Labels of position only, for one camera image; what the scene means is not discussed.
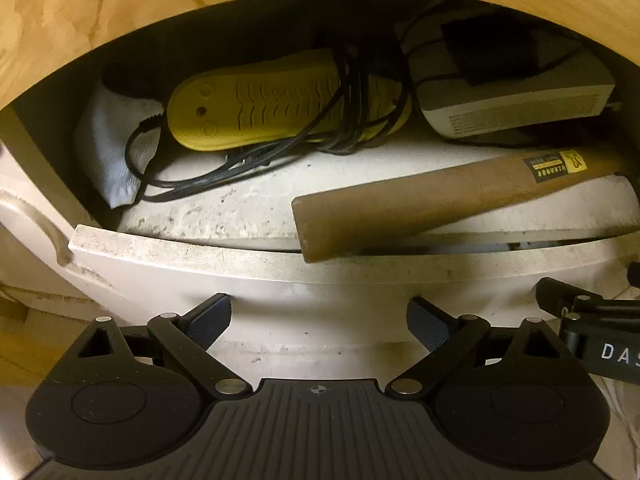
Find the white drawer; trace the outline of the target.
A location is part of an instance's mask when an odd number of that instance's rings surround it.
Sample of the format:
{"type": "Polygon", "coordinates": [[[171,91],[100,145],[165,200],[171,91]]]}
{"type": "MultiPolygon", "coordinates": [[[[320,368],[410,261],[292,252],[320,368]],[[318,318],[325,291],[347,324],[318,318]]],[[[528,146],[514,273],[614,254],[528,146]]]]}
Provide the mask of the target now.
{"type": "Polygon", "coordinates": [[[210,351],[258,382],[273,378],[390,378],[424,356],[406,307],[421,296],[495,326],[535,316],[545,276],[603,296],[629,296],[637,234],[561,247],[469,255],[356,257],[308,264],[297,254],[153,240],[81,226],[70,250],[125,298],[108,308],[143,324],[183,313],[217,292],[232,321],[210,351]]]}

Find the white cloth bag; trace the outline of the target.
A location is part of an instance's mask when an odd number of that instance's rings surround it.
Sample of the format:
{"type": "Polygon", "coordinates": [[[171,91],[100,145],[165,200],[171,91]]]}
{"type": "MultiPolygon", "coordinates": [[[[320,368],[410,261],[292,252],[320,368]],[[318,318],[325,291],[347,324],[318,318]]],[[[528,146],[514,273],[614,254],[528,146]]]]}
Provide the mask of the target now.
{"type": "Polygon", "coordinates": [[[129,171],[125,155],[144,171],[160,144],[160,128],[145,133],[131,148],[127,141],[140,122],[163,114],[161,102],[122,96],[102,82],[94,86],[74,133],[75,151],[81,169],[111,208],[136,199],[141,182],[129,171]]]}

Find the white vented electronic box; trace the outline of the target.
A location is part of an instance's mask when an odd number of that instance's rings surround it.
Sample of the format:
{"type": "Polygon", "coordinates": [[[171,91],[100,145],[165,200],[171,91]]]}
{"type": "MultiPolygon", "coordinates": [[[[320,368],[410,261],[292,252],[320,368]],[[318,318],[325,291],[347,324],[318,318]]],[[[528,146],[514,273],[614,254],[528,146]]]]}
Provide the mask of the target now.
{"type": "Polygon", "coordinates": [[[436,16],[406,55],[424,118],[451,140],[598,116],[616,86],[582,40],[505,10],[436,16]]]}

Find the yellow shoe dryer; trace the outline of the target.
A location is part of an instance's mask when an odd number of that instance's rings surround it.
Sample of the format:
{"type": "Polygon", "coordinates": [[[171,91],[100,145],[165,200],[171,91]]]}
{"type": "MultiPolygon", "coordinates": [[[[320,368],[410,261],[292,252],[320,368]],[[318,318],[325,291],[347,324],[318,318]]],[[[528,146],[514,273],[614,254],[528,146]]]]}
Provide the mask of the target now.
{"type": "Polygon", "coordinates": [[[411,111],[397,76],[373,73],[352,52],[313,50],[197,74],[171,93],[166,118],[174,138],[194,151],[301,136],[347,154],[397,131],[411,111]]]}

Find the wooden handled hammer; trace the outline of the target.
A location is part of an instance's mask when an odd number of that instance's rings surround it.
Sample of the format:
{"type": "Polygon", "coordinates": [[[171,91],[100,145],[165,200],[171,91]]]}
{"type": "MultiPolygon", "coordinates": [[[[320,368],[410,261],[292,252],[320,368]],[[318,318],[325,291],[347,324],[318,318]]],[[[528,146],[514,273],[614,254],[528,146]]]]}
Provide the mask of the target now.
{"type": "Polygon", "coordinates": [[[292,211],[306,262],[371,249],[597,178],[639,181],[639,163],[606,145],[515,153],[298,196],[292,211]]]}

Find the white cabinet frame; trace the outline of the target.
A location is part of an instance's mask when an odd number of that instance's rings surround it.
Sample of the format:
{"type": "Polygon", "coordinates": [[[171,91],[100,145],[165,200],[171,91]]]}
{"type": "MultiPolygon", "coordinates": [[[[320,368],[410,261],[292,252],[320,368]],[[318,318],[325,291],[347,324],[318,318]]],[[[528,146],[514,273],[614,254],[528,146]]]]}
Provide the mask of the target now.
{"type": "Polygon", "coordinates": [[[94,226],[37,148],[21,119],[1,111],[1,223],[41,263],[102,308],[124,316],[132,303],[68,247],[76,226],[94,226]]]}

